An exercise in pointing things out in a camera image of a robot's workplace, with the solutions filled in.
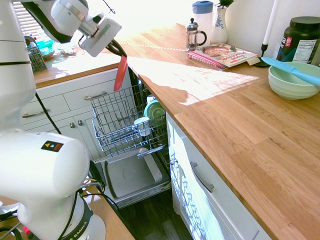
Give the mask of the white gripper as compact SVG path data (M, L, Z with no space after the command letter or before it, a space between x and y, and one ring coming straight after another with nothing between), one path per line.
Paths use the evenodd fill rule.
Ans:
M79 44L82 50L92 57L96 57L104 48L117 56L127 56L121 45L113 39L122 29L118 22L104 16L99 23L94 22L93 19L91 19L91 26L89 23L90 21L83 22L79 29L85 35L85 40Z

